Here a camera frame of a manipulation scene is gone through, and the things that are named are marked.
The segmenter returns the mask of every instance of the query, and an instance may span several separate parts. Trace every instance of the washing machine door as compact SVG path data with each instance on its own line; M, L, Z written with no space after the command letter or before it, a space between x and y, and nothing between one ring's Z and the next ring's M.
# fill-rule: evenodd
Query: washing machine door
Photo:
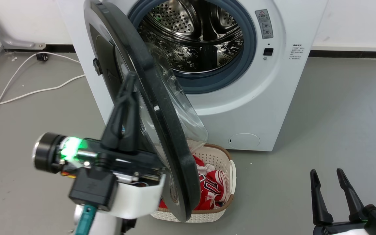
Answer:
M85 24L96 55L94 68L105 80L113 100L127 74L137 73L144 137L141 147L155 151L166 165L162 199L175 217L185 222L200 201L197 167L190 151L198 144L187 142L186 129L195 135L202 123L172 78L175 76L160 49L146 45L116 5L86 1Z

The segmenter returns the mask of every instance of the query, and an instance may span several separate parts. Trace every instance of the green led light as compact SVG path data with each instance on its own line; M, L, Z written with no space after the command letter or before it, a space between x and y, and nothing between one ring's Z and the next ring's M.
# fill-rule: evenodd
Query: green led light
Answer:
M62 159L69 161L72 160L78 153L79 145L81 144L81 142L82 139L79 139L77 137L68 137L63 149L60 152Z
M80 149L87 149L88 148L88 142L86 140L82 140L81 144L79 145Z

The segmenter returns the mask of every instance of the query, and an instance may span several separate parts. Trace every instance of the stainless steel drum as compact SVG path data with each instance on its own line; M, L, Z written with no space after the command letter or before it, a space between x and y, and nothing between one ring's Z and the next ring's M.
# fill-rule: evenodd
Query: stainless steel drum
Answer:
M204 0L170 0L151 9L138 31L166 52L172 68L203 73L229 63L243 34L229 12Z

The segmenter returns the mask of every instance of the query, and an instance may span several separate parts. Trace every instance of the red clothing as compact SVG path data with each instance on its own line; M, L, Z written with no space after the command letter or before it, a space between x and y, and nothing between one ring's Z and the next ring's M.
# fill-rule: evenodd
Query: red clothing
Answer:
M200 179L201 197L200 203L194 210L216 209L218 206L215 205L215 203L224 202L226 199L226 175L221 170L210 171L210 169L215 169L215 167L209 164L204 165L204 162L196 156L194 156L194 158L197 163L198 171L206 173L205 175L198 174ZM167 208L163 201L161 201L159 207Z

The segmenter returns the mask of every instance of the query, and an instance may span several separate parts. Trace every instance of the black baseboard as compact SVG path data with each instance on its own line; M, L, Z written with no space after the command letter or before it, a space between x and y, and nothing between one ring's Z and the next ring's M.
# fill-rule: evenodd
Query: black baseboard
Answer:
M39 50L6 49L6 52L41 52ZM47 44L45 52L75 53L73 45ZM311 50L309 57L319 58L376 58L376 52L352 52L352 51L316 51Z
M309 57L319 58L376 58L376 52L351 51L315 51L311 50Z
M21 50L5 49L6 52L51 52L51 53L76 53L73 45L70 44L47 44L44 50Z

